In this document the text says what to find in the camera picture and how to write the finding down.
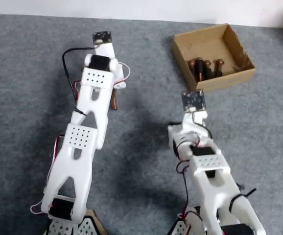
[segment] white wire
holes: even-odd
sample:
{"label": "white wire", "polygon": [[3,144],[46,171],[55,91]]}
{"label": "white wire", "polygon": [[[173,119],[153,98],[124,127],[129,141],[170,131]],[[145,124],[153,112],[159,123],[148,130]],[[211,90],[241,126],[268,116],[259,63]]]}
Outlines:
{"label": "white wire", "polygon": [[40,200],[38,203],[36,203],[36,204],[30,206],[30,212],[32,212],[32,214],[43,214],[42,211],[40,211],[40,212],[35,212],[35,211],[33,211],[33,208],[36,207],[36,206],[38,206],[39,204],[41,204],[42,201],[43,201],[43,200]]}
{"label": "white wire", "polygon": [[[46,186],[47,186],[47,183],[48,183],[49,175],[50,175],[51,168],[52,168],[52,165],[53,165],[54,160],[55,160],[55,157],[52,158],[51,166],[50,166],[49,171],[48,171],[48,174],[47,174]],[[36,206],[38,206],[39,204],[41,204],[42,201],[43,201],[43,200],[41,199],[38,203],[36,203],[36,204],[30,206],[30,212],[32,212],[32,214],[43,214],[42,211],[40,211],[40,212],[35,212],[35,211],[33,211],[33,208],[36,207]]]}
{"label": "white wire", "polygon": [[131,69],[130,69],[130,67],[128,67],[127,64],[125,64],[125,63],[123,63],[123,62],[119,62],[119,64],[120,64],[120,65],[124,65],[124,66],[127,68],[127,70],[128,70],[128,74],[127,74],[127,76],[124,78],[124,80],[126,80],[126,79],[131,75]]}

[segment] gray carpet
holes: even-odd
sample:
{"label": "gray carpet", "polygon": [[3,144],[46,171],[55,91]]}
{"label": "gray carpet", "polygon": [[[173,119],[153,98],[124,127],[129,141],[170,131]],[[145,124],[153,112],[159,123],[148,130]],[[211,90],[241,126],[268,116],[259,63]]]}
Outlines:
{"label": "gray carpet", "polygon": [[[0,15],[0,234],[40,234],[53,142],[74,108],[61,55],[111,30],[132,75],[109,111],[97,151],[88,208],[111,235],[164,235],[185,203],[166,124],[183,117],[186,87],[171,53],[173,34],[207,24]],[[247,83],[205,95],[211,129],[268,235],[283,234],[283,29],[233,26],[257,66]],[[80,78],[85,52],[68,55]],[[68,187],[66,194],[71,193]],[[191,204],[197,190],[189,187]]]}

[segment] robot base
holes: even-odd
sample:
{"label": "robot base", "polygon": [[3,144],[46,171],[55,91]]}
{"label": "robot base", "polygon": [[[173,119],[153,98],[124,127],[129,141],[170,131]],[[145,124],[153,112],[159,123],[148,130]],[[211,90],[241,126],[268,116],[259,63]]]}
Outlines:
{"label": "robot base", "polygon": [[62,224],[53,220],[48,224],[43,235],[107,235],[107,231],[102,226],[93,210],[87,210],[83,221],[77,226],[74,232],[73,225]]}

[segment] red wire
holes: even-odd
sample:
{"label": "red wire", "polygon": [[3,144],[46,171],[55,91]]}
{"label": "red wire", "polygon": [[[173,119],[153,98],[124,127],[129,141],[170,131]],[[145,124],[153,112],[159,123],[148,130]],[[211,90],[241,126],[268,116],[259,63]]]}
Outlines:
{"label": "red wire", "polygon": [[77,80],[77,81],[74,81],[73,82],[73,89],[74,89],[74,92],[75,92],[75,97],[76,97],[76,100],[78,100],[78,89],[77,89],[77,83],[79,83],[80,82],[80,80]]}

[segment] black wire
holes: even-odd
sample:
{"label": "black wire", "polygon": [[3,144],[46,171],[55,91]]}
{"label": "black wire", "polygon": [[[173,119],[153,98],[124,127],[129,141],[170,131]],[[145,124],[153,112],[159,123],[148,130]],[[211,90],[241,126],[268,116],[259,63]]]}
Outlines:
{"label": "black wire", "polygon": [[62,54],[62,63],[63,63],[63,68],[64,68],[64,72],[65,72],[65,75],[67,76],[67,79],[68,79],[68,82],[70,84],[70,87],[72,89],[72,93],[73,93],[73,97],[74,97],[74,101],[76,103],[77,99],[76,99],[76,94],[75,94],[75,91],[74,91],[74,88],[73,88],[73,82],[70,78],[70,74],[69,74],[69,71],[68,71],[68,68],[65,64],[65,55],[71,51],[74,51],[74,50],[94,50],[94,47],[73,47],[73,48],[70,48],[70,49],[67,49],[63,54]]}
{"label": "black wire", "polygon": [[199,124],[199,123],[197,123],[197,122],[194,122],[194,123],[197,124],[198,126],[201,126],[202,128],[205,128],[206,131],[208,131],[209,137],[210,137],[211,139],[213,139],[212,133],[211,133],[211,131],[210,131],[207,127],[205,127],[204,125]]}

